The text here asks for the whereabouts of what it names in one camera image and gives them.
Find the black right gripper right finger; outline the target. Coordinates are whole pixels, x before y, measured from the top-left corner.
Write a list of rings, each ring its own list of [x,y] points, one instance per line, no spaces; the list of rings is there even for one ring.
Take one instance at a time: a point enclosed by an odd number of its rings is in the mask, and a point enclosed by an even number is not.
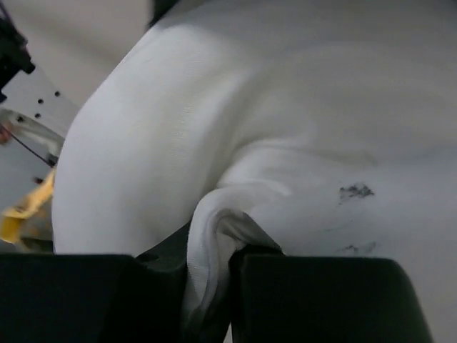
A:
[[[248,256],[274,256],[282,257],[284,253],[277,247],[266,247],[260,245],[248,244],[242,249],[233,254],[233,257],[248,257]]]

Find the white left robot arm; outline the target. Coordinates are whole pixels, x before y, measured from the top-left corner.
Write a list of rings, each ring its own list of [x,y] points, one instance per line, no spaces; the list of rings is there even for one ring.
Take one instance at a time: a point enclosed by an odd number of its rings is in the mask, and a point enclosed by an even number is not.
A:
[[[1,5],[1,132],[56,165],[79,109],[32,59],[27,39]]]

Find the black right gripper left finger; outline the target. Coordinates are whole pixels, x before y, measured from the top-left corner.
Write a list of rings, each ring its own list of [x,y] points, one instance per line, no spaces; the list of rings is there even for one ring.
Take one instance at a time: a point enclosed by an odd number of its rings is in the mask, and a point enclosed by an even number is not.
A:
[[[155,247],[137,256],[157,281],[183,286],[186,281],[186,254],[190,224],[186,223]]]

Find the white pillow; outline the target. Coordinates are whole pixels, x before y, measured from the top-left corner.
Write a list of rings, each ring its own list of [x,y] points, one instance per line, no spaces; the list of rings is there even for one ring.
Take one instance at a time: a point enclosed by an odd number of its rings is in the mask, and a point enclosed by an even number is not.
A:
[[[190,226],[181,329],[230,325],[229,259],[388,257],[456,340],[456,3],[191,1],[76,115],[57,254],[138,256]]]

